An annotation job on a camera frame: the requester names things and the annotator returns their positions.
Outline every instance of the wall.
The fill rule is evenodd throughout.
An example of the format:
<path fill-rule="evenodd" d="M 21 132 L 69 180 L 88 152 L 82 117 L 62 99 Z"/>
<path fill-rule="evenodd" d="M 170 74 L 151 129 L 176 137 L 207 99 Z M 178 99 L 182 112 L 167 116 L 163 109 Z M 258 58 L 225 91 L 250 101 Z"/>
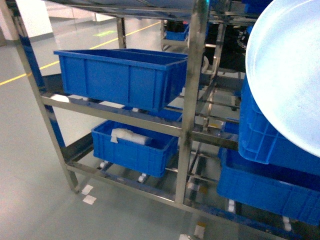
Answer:
<path fill-rule="evenodd" d="M 45 2 L 45 6 L 48 12 L 49 17 L 54 18 L 65 18 L 65 19 L 83 19 L 91 18 L 92 20 L 95 17 L 95 14 L 90 11 L 64 6 L 54 2 Z"/>
<path fill-rule="evenodd" d="M 18 39 L 16 28 L 5 0 L 0 0 L 0 27 L 6 40 L 14 41 Z"/>
<path fill-rule="evenodd" d="M 42 0 L 16 0 L 29 38 L 52 33 L 46 4 Z"/>

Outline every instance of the blue plastic crate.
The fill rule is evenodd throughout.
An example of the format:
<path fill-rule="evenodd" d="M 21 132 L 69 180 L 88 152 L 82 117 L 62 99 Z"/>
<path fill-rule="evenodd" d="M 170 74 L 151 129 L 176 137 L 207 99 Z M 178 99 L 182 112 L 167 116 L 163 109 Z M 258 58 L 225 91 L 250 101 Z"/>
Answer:
<path fill-rule="evenodd" d="M 159 112 L 182 91 L 185 55 L 141 50 L 70 50 L 59 55 L 63 89 L 68 94 Z"/>
<path fill-rule="evenodd" d="M 311 225 L 320 222 L 320 176 L 242 158 L 221 149 L 217 193 Z"/>
<path fill-rule="evenodd" d="M 142 50 L 135 48 L 121 48 L 121 49 L 113 49 L 114 51 L 124 51 L 124 52 L 134 52 L 139 54 L 150 54 L 156 56 L 164 56 L 169 58 L 177 58 L 177 59 L 187 59 L 188 55 L 183 53 L 175 53 L 175 52 L 166 52 L 166 51 L 151 51 L 151 50 Z"/>
<path fill-rule="evenodd" d="M 166 31 L 166 39 L 174 41 L 184 41 L 189 34 L 189 24 L 184 25 L 184 32 Z"/>
<path fill-rule="evenodd" d="M 261 14 L 266 9 L 267 6 L 268 4 L 255 5 L 255 4 L 247 3 L 244 7 L 244 12 L 248 14 Z"/>
<path fill-rule="evenodd" d="M 180 121 L 182 115 L 168 110 L 149 114 L 171 121 Z M 113 143 L 111 132 L 115 128 L 131 130 L 152 138 L 152 141 L 141 145 L 118 138 L 118 143 Z M 95 157 L 156 178 L 165 174 L 168 161 L 178 151 L 178 137 L 109 120 L 95 127 L 92 137 Z"/>
<path fill-rule="evenodd" d="M 254 100 L 246 78 L 241 99 L 239 153 L 242 157 L 320 175 L 320 158 L 294 145 L 271 125 Z"/>
<path fill-rule="evenodd" d="M 273 0 L 242 0 L 243 4 L 252 4 L 256 6 L 268 6 Z"/>

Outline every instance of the white package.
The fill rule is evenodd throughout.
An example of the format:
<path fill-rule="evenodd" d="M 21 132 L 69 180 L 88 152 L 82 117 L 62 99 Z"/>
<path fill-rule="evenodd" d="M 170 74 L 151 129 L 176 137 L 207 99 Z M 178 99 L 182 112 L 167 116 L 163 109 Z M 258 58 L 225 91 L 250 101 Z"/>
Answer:
<path fill-rule="evenodd" d="M 118 143 L 119 139 L 124 139 L 136 144 L 146 145 L 149 144 L 152 140 L 152 138 L 148 136 L 143 136 L 137 133 L 134 133 L 133 131 L 130 131 L 125 128 L 114 128 L 111 132 L 111 142 L 112 143 Z"/>

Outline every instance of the floor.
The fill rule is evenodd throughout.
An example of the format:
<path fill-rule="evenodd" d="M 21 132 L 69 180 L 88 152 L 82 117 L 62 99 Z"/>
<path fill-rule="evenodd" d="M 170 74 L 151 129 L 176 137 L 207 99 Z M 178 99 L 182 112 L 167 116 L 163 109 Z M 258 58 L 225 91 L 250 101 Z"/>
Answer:
<path fill-rule="evenodd" d="M 128 48 L 160 51 L 157 20 L 126 20 Z M 74 25 L 54 38 L 32 43 L 43 75 L 60 73 L 54 50 L 118 47 L 114 21 L 103 25 Z M 262 238 L 260 232 L 237 224 L 225 225 L 137 194 L 79 176 L 93 186 L 93 205 L 73 193 L 65 179 L 45 124 L 14 46 L 0 47 L 0 233 L 4 240 L 178 240 L 192 235 L 198 221 L 207 224 L 205 240 Z M 220 101 L 228 96 L 218 95 Z M 225 116 L 223 107 L 213 108 Z M 103 119 L 55 109 L 66 144 L 90 132 Z M 238 113 L 228 111 L 228 117 Z M 83 160 L 97 163 L 89 154 Z"/>

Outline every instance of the stainless steel rack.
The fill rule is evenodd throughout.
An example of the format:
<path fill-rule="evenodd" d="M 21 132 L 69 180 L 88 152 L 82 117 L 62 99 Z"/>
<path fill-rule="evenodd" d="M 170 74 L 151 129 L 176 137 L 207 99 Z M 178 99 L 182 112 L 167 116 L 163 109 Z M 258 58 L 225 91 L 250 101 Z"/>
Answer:
<path fill-rule="evenodd" d="M 101 101 L 95 99 L 75 99 L 65 94 L 62 89 L 62 80 L 59 74 L 41 77 L 37 63 L 28 63 L 28 60 L 30 59 L 35 60 L 28 34 L 24 27 L 16 1 L 6 0 L 21 40 L 17 45 L 21 63 L 27 73 L 29 84 L 41 111 L 67 182 L 74 192 L 78 193 L 80 190 L 80 184 L 76 177 L 76 173 L 78 173 L 118 186 L 128 191 L 135 192 L 152 200 L 159 201 L 181 210 L 226 223 L 228 226 L 233 223 L 249 226 L 253 229 L 262 231 L 262 234 L 265 234 L 268 237 L 270 235 L 274 235 L 286 239 L 301 239 L 301 236 L 306 236 L 308 231 L 312 231 L 312 234 L 320 236 L 318 228 L 311 228 L 303 223 L 293 223 L 291 231 L 285 230 L 282 217 L 271 213 L 267 214 L 270 214 L 270 218 L 272 220 L 265 223 L 263 219 L 254 217 L 252 214 L 253 212 L 257 213 L 260 210 L 237 202 L 235 203 L 235 211 L 231 212 L 227 211 L 224 207 L 221 208 L 215 205 L 203 204 L 197 201 L 196 191 L 187 189 L 187 182 L 189 180 L 196 181 L 197 183 L 200 181 L 201 183 L 213 186 L 218 182 L 217 179 L 202 175 L 205 163 L 208 164 L 209 161 L 219 161 L 217 156 L 209 155 L 201 151 L 202 143 L 233 150 L 238 149 L 238 143 L 234 140 L 230 140 L 231 134 L 223 133 L 219 128 L 210 126 L 209 119 L 213 118 L 222 121 L 232 121 L 210 115 L 212 105 L 215 104 L 213 99 L 214 92 L 217 88 L 224 89 L 226 91 L 234 91 L 239 90 L 241 87 L 241 81 L 239 79 L 220 77 L 217 74 L 221 50 L 224 43 L 226 25 L 251 25 L 256 21 L 256 15 L 246 14 L 243 12 L 231 12 L 230 9 L 232 2 L 230 0 L 220 1 L 220 6 L 222 7 L 215 11 L 210 10 L 208 0 L 195 0 L 192 10 L 159 7 L 116 6 L 92 3 L 76 4 L 69 0 L 53 0 L 52 2 L 94 11 L 96 13 L 116 16 L 120 48 L 126 48 L 124 17 L 133 16 L 133 14 L 129 14 L 126 10 L 151 12 L 147 17 L 144 15 L 141 16 L 140 14 L 135 14 L 134 17 L 155 19 L 187 20 L 186 17 L 181 18 L 179 15 L 175 15 L 177 13 L 185 13 L 186 16 L 189 17 L 188 20 L 190 20 L 189 58 L 187 64 L 185 94 L 184 96 L 181 96 L 184 98 L 184 108 L 182 111 L 182 123 L 180 123 L 159 119 L 141 112 L 132 112 L 125 109 L 105 106 L 100 104 Z M 152 15 L 152 12 L 162 12 L 166 13 L 166 15 Z M 208 21 L 220 24 L 219 34 L 209 83 L 205 88 L 204 94 L 198 98 L 201 64 Z M 148 181 L 139 183 L 134 179 L 115 175 L 107 170 L 111 165 L 105 169 L 106 171 L 101 171 L 98 166 L 91 167 L 80 162 L 84 156 L 93 150 L 93 139 L 91 134 L 87 134 L 74 143 L 66 146 L 59 129 L 59 124 L 53 107 L 180 137 L 179 154 L 174 156 L 171 160 L 167 167 L 165 176 L 160 179 L 153 179 L 153 182 L 155 183 L 152 185 L 147 184 Z M 195 116 L 200 116 L 204 119 L 202 125 L 195 124 Z M 192 151 L 193 141 L 200 142 L 196 151 Z M 172 175 L 176 179 L 175 191 L 170 192 L 163 190 L 162 186 L 164 185 L 165 179 Z"/>

